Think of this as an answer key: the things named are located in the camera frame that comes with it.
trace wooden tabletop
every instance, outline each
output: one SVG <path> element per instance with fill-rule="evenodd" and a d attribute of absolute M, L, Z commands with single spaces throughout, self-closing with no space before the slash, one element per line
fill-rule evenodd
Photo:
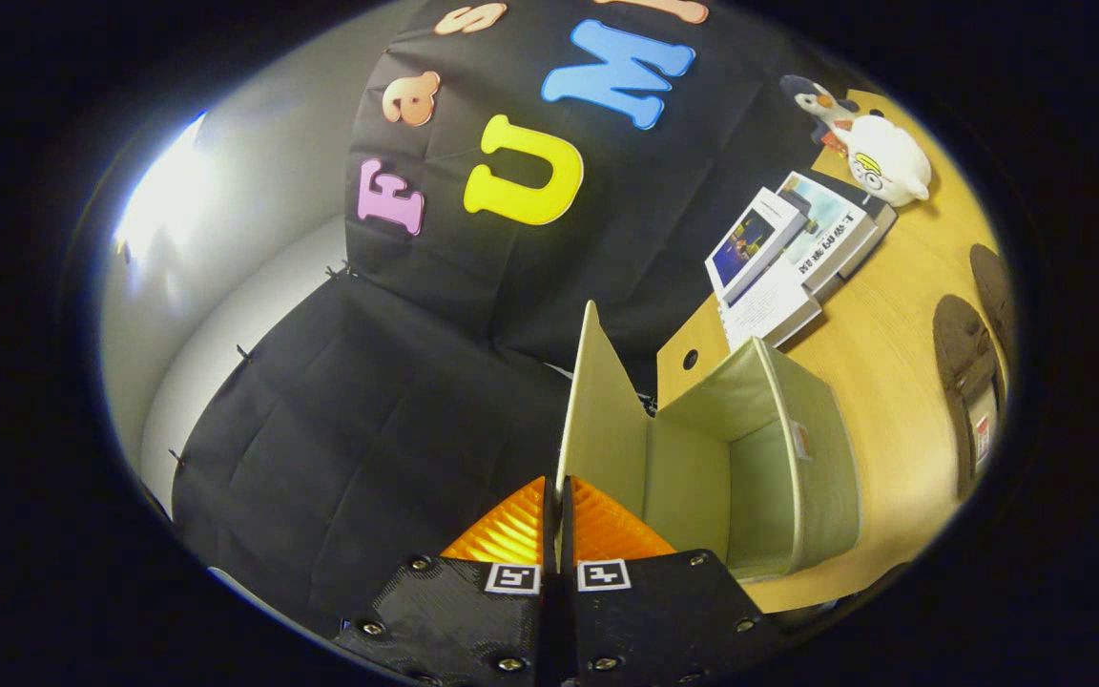
<path fill-rule="evenodd" d="M 930 200 L 899 208 L 897 223 L 850 282 L 780 347 L 834 389 L 858 464 L 864 524 L 852 551 L 795 575 L 746 584 L 767 612 L 866 588 L 911 561 L 958 507 L 956 441 L 935 366 L 932 315 L 941 297 L 954 292 L 986 320 L 969 247 L 981 243 L 998 252 L 998 243 L 972 188 L 924 126 L 885 97 L 853 90 L 847 98 L 861 113 L 878 109 L 914 136 L 932 164 Z M 846 162 L 830 148 L 812 169 L 854 184 Z M 998 341 L 995 346 L 1002 361 Z M 698 362 L 686 370 L 690 350 Z M 659 405 L 693 386 L 728 353 L 712 295 L 658 353 Z"/>

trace book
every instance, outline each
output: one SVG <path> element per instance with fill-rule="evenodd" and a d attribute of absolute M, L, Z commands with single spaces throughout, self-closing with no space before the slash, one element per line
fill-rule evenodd
<path fill-rule="evenodd" d="M 706 259 L 720 300 L 733 304 L 806 225 L 788 200 L 763 188 Z"/>
<path fill-rule="evenodd" d="M 820 313 L 821 303 L 801 286 L 795 265 L 781 257 L 735 303 L 720 299 L 720 321 L 733 351 L 750 336 L 777 348 Z"/>
<path fill-rule="evenodd" d="M 863 188 L 820 173 L 791 173 L 777 195 L 808 218 L 782 257 L 820 299 L 837 286 L 835 277 L 854 273 L 898 218 L 892 207 Z"/>

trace bright light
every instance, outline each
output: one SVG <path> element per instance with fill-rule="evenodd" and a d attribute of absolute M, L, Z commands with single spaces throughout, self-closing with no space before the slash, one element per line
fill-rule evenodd
<path fill-rule="evenodd" d="M 145 257 L 156 232 L 165 231 L 180 243 L 196 226 L 209 192 L 204 156 L 195 147 L 206 117 L 202 112 L 180 132 L 134 188 L 112 234 L 118 252 L 127 244 L 131 261 Z"/>

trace storage box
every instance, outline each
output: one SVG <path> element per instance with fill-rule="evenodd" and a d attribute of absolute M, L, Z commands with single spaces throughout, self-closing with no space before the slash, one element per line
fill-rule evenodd
<path fill-rule="evenodd" d="M 669 544 L 710 549 L 741 583 L 855 545 L 857 473 L 829 385 L 758 339 L 652 418 L 585 308 L 558 462 Z"/>

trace black cloth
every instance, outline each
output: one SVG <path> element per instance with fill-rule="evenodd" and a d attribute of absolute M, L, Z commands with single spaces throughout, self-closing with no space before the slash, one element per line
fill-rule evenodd
<path fill-rule="evenodd" d="M 566 369 L 575 365 L 584 303 L 596 300 L 636 388 L 654 395 L 655 352 L 711 291 L 707 254 L 757 188 L 777 188 L 819 153 L 814 120 L 781 95 L 781 75 L 810 77 L 837 95 L 872 87 L 779 27 L 721 4 L 689 25 L 629 3 L 514 0 L 486 30 L 433 33 L 459 5 L 426 3 L 367 84 L 347 162 L 352 264 L 471 334 Z M 697 53 L 685 75 L 667 77 L 671 90 L 653 92 L 664 101 L 653 129 L 588 101 L 542 99 L 551 70 L 599 62 L 570 42 L 586 18 Z M 429 69 L 441 77 L 431 121 L 387 121 L 385 88 Z M 475 165 L 532 187 L 548 178 L 548 164 L 535 156 L 480 152 L 497 113 L 579 148 L 582 186 L 556 221 L 528 226 L 464 209 Z M 384 219 L 358 220 L 358 166 L 369 157 L 423 193 L 419 235 Z"/>
<path fill-rule="evenodd" d="M 654 356 L 710 292 L 703 257 L 761 186 L 807 169 L 813 122 L 777 89 L 785 74 L 867 88 L 775 26 L 715 5 L 702 25 L 628 3 L 511 0 L 477 33 L 433 34 L 432 0 L 380 56 L 347 160 L 347 246 L 357 278 L 331 279 L 241 364 L 199 419 L 174 483 L 174 523 L 207 565 L 330 636 L 395 566 L 440 553 L 511 491 L 552 474 L 586 300 L 639 391 Z M 551 69 L 598 62 L 568 35 L 586 18 L 690 45 L 658 92 L 654 129 L 581 100 L 546 103 Z M 423 126 L 389 122 L 395 78 L 441 75 Z M 584 182 L 557 221 L 468 213 L 477 164 L 539 187 L 548 165 L 480 152 L 489 119 L 562 136 Z M 426 199 L 410 237 L 358 221 L 358 165 Z"/>
<path fill-rule="evenodd" d="M 323 635 L 412 553 L 553 474 L 570 381 L 362 278 L 328 279 L 241 361 L 171 487 L 179 538 Z"/>

